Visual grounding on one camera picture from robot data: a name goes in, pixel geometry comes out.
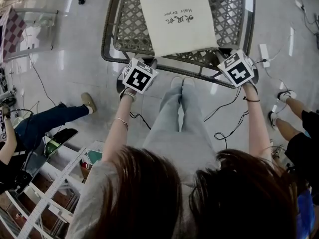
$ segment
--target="gray t-shirt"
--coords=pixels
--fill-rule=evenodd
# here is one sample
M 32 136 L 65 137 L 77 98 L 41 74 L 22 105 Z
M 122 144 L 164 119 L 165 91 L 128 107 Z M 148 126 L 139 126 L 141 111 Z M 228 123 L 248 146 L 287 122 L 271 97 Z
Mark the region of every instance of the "gray t-shirt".
M 198 169 L 209 167 L 216 169 L 216 154 L 203 138 L 185 132 L 153 133 L 143 147 L 154 154 L 167 158 L 178 170 L 183 194 L 183 230 L 188 238 L 193 237 L 193 220 L 189 209 L 188 197 L 194 188 L 194 173 Z M 81 192 L 81 197 L 73 215 L 66 239 L 81 239 L 85 232 L 97 223 L 103 203 L 103 194 L 107 178 L 114 187 L 117 184 L 115 167 L 110 163 L 96 162 Z

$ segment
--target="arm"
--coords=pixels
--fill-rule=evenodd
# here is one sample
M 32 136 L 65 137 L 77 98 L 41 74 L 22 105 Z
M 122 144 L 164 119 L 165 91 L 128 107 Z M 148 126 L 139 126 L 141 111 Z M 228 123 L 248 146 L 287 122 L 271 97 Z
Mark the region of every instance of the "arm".
M 8 165 L 11 157 L 14 154 L 16 148 L 15 132 L 10 119 L 4 119 L 5 131 L 6 131 L 6 142 L 0 150 L 0 161 Z
M 243 85 L 249 100 L 259 100 L 255 88 L 250 83 Z M 260 102 L 248 102 L 249 111 L 249 153 L 271 161 L 271 148 L 265 118 Z
M 120 101 L 115 118 L 121 118 L 125 122 L 128 122 L 132 102 L 132 97 L 124 95 Z M 126 144 L 127 133 L 127 128 L 124 123 L 119 119 L 115 119 L 104 143 L 102 161 L 109 161 L 115 157 L 122 146 Z

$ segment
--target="brown hair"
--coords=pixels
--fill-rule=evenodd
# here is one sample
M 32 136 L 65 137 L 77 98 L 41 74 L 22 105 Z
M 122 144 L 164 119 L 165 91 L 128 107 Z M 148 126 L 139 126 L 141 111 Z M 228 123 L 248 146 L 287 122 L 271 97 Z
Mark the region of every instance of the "brown hair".
M 132 147 L 124 147 L 112 163 L 118 189 L 109 181 L 100 219 L 85 238 L 171 238 L 176 222 L 182 222 L 181 184 L 174 166 Z
M 292 180 L 268 161 L 239 150 L 219 152 L 221 169 L 196 172 L 189 204 L 198 238 L 296 238 Z

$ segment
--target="black hair tie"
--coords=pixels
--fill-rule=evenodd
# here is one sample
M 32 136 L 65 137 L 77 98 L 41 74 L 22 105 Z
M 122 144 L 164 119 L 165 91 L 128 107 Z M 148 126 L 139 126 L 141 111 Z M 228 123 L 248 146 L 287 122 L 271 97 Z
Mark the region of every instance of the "black hair tie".
M 244 100 L 248 101 L 248 102 L 260 102 L 260 100 L 249 100 L 246 97 L 244 97 Z

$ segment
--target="checkered board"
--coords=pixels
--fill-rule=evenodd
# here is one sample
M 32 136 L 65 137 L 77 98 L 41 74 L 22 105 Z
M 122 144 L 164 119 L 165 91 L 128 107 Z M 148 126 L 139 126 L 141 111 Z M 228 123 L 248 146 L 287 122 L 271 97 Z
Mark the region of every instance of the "checkered board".
M 22 17 L 10 7 L 0 19 L 1 30 L 1 46 L 0 46 L 0 62 L 6 60 L 10 53 L 16 51 L 16 45 L 21 39 L 22 32 L 25 30 L 26 24 Z

